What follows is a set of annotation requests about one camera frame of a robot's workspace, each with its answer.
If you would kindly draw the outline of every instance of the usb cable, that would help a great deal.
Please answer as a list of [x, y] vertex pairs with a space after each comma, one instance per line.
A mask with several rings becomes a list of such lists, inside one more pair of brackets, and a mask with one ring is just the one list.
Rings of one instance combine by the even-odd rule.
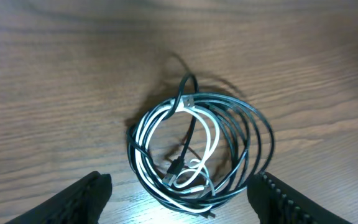
[[[184, 86], [189, 78], [193, 80], [195, 93], [184, 95]], [[181, 155], [171, 163], [165, 176], [161, 179], [150, 156], [149, 143], [158, 125], [174, 113], [189, 113], [193, 118]], [[211, 131], [207, 122], [200, 115], [212, 121], [214, 131]], [[163, 206], [190, 215], [214, 217], [211, 211], [224, 205], [245, 190], [249, 177], [257, 172], [262, 155], [262, 138], [254, 116], [264, 124], [270, 136], [270, 151], [265, 163], [259, 170], [263, 171], [267, 168], [274, 150], [273, 131], [265, 117], [251, 105], [232, 96], [218, 93], [200, 93], [195, 76], [187, 74], [182, 79], [175, 98], [167, 99], [153, 107], [143, 115], [137, 124], [128, 129], [129, 164], [145, 190]], [[185, 154], [197, 121], [203, 125], [206, 133], [204, 154], [201, 160], [192, 159], [186, 162]], [[251, 141], [249, 123], [256, 135], [258, 151], [254, 166], [249, 175], [246, 175]], [[232, 169], [222, 180], [214, 184], [209, 178], [205, 163], [218, 146], [221, 134], [231, 152]], [[185, 173], [191, 173], [191, 176], [183, 183], [178, 183], [178, 178]], [[193, 186], [192, 183], [199, 175], [204, 177], [204, 184]], [[236, 179], [237, 184], [233, 186], [236, 175], [239, 178]]]

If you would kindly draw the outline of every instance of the cable plug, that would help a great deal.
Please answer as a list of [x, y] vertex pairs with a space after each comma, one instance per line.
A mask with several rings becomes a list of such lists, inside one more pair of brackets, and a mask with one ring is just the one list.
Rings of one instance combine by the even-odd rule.
[[162, 183], [171, 186], [184, 166], [185, 160], [181, 157], [172, 161], [171, 166], [167, 170], [167, 174], [165, 174], [165, 177], [162, 179]]
[[[172, 106], [175, 104], [175, 100], [176, 99], [171, 100]], [[195, 106], [195, 104], [194, 104], [194, 99], [192, 96], [190, 96], [190, 95], [182, 96], [179, 99], [179, 103], [178, 103], [178, 106], [177, 106], [177, 109], [175, 112], [181, 112], [181, 111], [184, 111], [185, 108], [192, 108], [194, 106]]]
[[199, 213], [199, 215], [201, 215], [202, 217], [204, 217], [208, 220], [213, 220], [216, 217], [216, 215], [213, 214], [210, 210], [208, 210], [206, 212], [201, 212], [201, 213]]

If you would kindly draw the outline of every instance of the white cable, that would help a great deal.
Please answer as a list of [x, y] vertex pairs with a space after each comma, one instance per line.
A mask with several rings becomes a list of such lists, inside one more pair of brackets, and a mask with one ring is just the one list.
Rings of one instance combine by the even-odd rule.
[[[164, 119], [164, 117], [166, 117], [166, 115], [168, 114], [169, 109], [172, 107], [172, 105], [167, 105], [167, 106], [163, 106], [161, 108], [159, 108], [154, 114], [151, 115], [151, 117], [149, 118], [148, 122], [144, 124], [144, 119], [146, 116], [148, 116], [149, 114], [147, 113], [140, 121], [139, 123], [139, 127], [144, 127], [143, 128], [138, 128], [137, 132], [136, 132], [136, 136], [135, 136], [135, 141], [141, 146], [143, 143], [143, 140], [145, 138], [145, 134], [146, 131], [149, 129], [149, 126], [151, 125], [151, 123], [153, 122], [153, 120], [160, 115], [161, 113], [163, 113], [158, 120], [156, 120], [155, 124], [151, 127], [151, 130], [149, 132], [149, 135], [147, 136], [146, 142], [145, 142], [145, 148], [146, 150], [148, 150], [149, 147], [149, 143], [151, 140], [151, 137], [154, 133], [154, 131], [157, 129], [157, 126], [161, 123], [161, 121]], [[182, 170], [178, 176], [176, 177], [175, 181], [174, 181], [174, 186], [176, 188], [184, 188], [187, 187], [188, 185], [190, 185], [195, 178], [198, 175], [202, 175], [205, 177], [206, 179], [206, 185], [208, 185], [211, 188], [211, 193], [212, 195], [215, 195], [215, 189], [214, 189], [214, 185], [211, 181], [211, 179], [209, 178], [209, 172], [205, 166], [205, 162], [207, 161], [207, 159], [209, 157], [211, 157], [212, 153], [214, 152], [214, 150], [216, 149], [216, 146], [218, 145], [219, 142], [219, 133], [220, 133], [220, 129], [218, 126], [218, 123], [216, 122], [216, 117], [214, 114], [212, 114], [211, 112], [205, 110], [202, 107], [199, 106], [194, 106], [194, 107], [184, 107], [183, 104], [183, 100], [181, 99], [180, 104], [176, 110], [177, 112], [187, 112], [191, 115], [193, 115], [205, 128], [205, 132], [206, 132], [206, 147], [205, 147], [205, 152], [204, 152], [204, 156], [202, 158], [202, 160], [199, 159], [192, 159], [190, 161], [190, 163], [196, 163], [195, 165], [189, 166], [189, 169], [184, 169]], [[205, 120], [198, 115], [198, 113], [203, 114], [205, 116], [207, 116], [214, 124], [214, 128], [215, 128], [215, 137], [214, 137], [214, 142], [211, 146], [211, 131], [208, 128], [208, 125], [206, 124]], [[136, 168], [138, 168], [140, 170], [139, 174], [142, 177], [142, 179], [144, 180], [144, 182], [157, 194], [159, 194], [161, 197], [163, 197], [164, 199], [168, 200], [169, 202], [171, 202], [172, 204], [174, 204], [175, 206], [184, 209], [188, 212], [193, 212], [193, 213], [201, 213], [201, 212], [205, 212], [208, 211], [212, 206], [207, 206], [205, 208], [201, 208], [201, 209], [194, 209], [194, 208], [188, 208], [186, 206], [183, 206], [179, 203], [177, 203], [176, 201], [174, 201], [172, 198], [170, 198], [168, 195], [165, 195], [163, 192], [159, 191], [158, 188], [156, 188], [154, 186], [154, 183], [152, 181], [152, 179], [149, 177], [148, 173], [146, 172], [146, 169], [144, 167], [144, 164], [142, 162], [142, 158], [141, 158], [141, 153], [139, 151], [135, 152], [135, 160], [136, 160]], [[162, 182], [161, 178], [157, 175], [156, 171], [154, 170], [154, 168], [151, 166], [150, 162], [148, 159], [146, 159], [147, 161], [147, 165], [149, 166], [150, 170], [152, 171], [153, 175], [158, 179], [159, 182]], [[184, 183], [182, 184], [178, 184], [177, 183], [177, 179], [179, 176], [181, 176], [184, 173], [187, 172], [193, 172], [193, 175], [186, 180]], [[178, 194], [188, 194], [188, 193], [194, 193], [194, 192], [199, 192], [205, 189], [205, 186], [203, 185], [199, 185], [196, 187], [191, 187], [189, 189], [186, 190], [182, 190], [182, 191], [177, 191], [177, 190], [173, 190], [168, 186], [165, 186], [168, 190], [171, 190], [173, 192], [176, 192]]]

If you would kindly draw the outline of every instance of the black connector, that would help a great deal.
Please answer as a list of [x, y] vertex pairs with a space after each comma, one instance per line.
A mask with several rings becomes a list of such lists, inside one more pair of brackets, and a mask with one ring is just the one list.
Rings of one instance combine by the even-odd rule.
[[171, 166], [167, 170], [167, 174], [165, 174], [165, 177], [162, 179], [162, 183], [171, 186], [184, 166], [185, 160], [181, 157], [172, 161]]
[[206, 212], [201, 212], [201, 213], [199, 213], [199, 215], [201, 215], [202, 217], [204, 217], [208, 220], [215, 219], [215, 214], [213, 214], [210, 210], [208, 210]]

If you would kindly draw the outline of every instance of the wooden surface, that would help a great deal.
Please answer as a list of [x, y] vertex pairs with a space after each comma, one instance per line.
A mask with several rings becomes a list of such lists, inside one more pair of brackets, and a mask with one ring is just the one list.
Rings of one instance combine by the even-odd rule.
[[[0, 223], [93, 170], [114, 184], [100, 223], [207, 223], [160, 206], [127, 162], [127, 125], [183, 75], [172, 54], [268, 118], [268, 171], [358, 223], [358, 1], [340, 0], [0, 1]], [[189, 120], [156, 132], [161, 166]], [[246, 197], [214, 222], [258, 223]]]

